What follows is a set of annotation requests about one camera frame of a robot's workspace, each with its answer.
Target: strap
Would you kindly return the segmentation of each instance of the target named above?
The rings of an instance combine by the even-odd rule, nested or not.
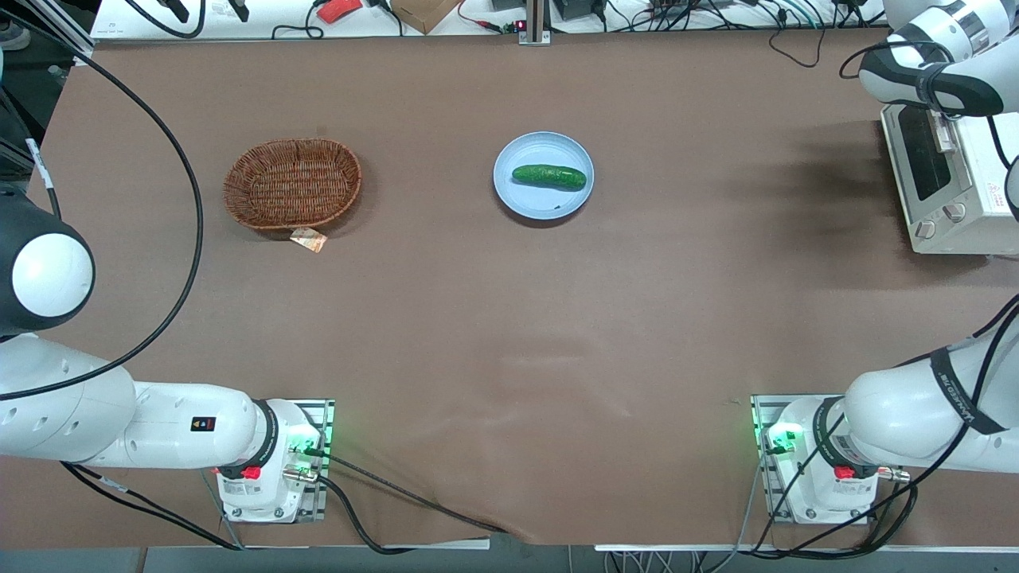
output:
[[[948,63],[932,63],[922,69],[916,75],[916,97],[923,105],[936,113],[942,113],[942,104],[937,101],[937,94],[934,93],[934,79],[948,67]]]
[[[980,412],[973,401],[969,399],[966,389],[962,387],[962,382],[959,381],[959,376],[952,368],[948,347],[940,348],[930,353],[930,369],[934,372],[937,387],[942,388],[945,399],[955,409],[956,414],[962,418],[962,423],[983,435],[1005,431],[1006,428],[993,420],[990,416]]]

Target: wicker basket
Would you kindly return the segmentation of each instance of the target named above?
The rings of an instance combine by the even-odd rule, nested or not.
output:
[[[361,189],[358,158],[331,140],[273,140],[250,149],[223,181],[223,204],[249,228],[276,230],[325,224]]]

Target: cucumber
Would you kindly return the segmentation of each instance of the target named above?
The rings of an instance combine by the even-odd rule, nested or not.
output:
[[[573,167],[556,165],[521,165],[513,170],[513,178],[524,185],[556,187],[580,191],[587,185],[587,175]]]

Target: workbench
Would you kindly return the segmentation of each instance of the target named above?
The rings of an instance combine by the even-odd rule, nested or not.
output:
[[[511,37],[101,44],[96,59],[179,138],[206,209],[195,291],[128,370],[335,399],[335,454],[529,542],[731,545],[757,463],[752,395],[844,392],[965,337],[1019,289],[1012,261],[909,250],[880,105],[836,74],[883,34],[829,33],[816,69],[753,32],[547,49]],[[809,58],[816,35],[781,40]],[[499,150],[539,129],[595,164],[590,201],[559,224],[511,217],[492,188]],[[221,203],[240,154],[302,137],[344,143],[364,169],[318,254],[240,226]],[[183,282],[184,171],[84,67],[43,153],[98,267],[86,309],[43,335],[119,356]],[[225,532],[197,471],[105,473]],[[335,477],[381,542],[483,533]],[[1014,546],[1016,484],[937,472],[895,543]],[[334,502],[323,523],[240,536],[354,542]],[[48,461],[0,459],[0,515],[3,549],[200,542]],[[758,497],[748,541],[764,521]],[[780,546],[817,532],[776,529]]]

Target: plate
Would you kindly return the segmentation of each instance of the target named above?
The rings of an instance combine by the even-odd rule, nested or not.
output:
[[[560,191],[519,184],[513,170],[521,165],[573,167],[587,175],[580,191]],[[594,188],[594,163],[587,150],[562,134],[534,132],[509,142],[495,159],[495,193],[512,211],[539,220],[558,219],[580,209]]]

